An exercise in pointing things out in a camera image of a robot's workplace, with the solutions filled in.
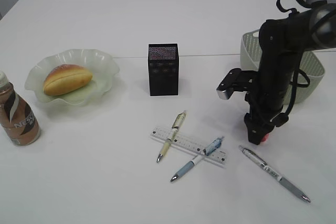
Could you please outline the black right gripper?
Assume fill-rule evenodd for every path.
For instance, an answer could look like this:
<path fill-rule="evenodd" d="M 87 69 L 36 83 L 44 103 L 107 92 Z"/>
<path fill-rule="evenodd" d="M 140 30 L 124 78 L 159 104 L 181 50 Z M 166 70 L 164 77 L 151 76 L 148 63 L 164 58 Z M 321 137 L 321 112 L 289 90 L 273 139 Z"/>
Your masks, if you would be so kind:
<path fill-rule="evenodd" d="M 289 120 L 286 112 L 279 110 L 263 109 L 257 111 L 251 108 L 244 116 L 244 123 L 247 127 L 248 141 L 259 145 L 262 138 L 269 134 L 275 127 L 280 127 Z"/>

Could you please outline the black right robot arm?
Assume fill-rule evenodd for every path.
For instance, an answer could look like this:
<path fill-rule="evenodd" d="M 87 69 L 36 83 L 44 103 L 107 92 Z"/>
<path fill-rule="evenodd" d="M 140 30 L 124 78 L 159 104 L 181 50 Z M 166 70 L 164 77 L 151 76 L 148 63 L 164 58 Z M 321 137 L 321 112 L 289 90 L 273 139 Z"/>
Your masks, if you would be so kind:
<path fill-rule="evenodd" d="M 244 117 L 248 141 L 259 145 L 289 120 L 306 51 L 335 47 L 335 4 L 324 4 L 286 19 L 269 19 L 259 30 L 259 68 L 247 80 Z"/>

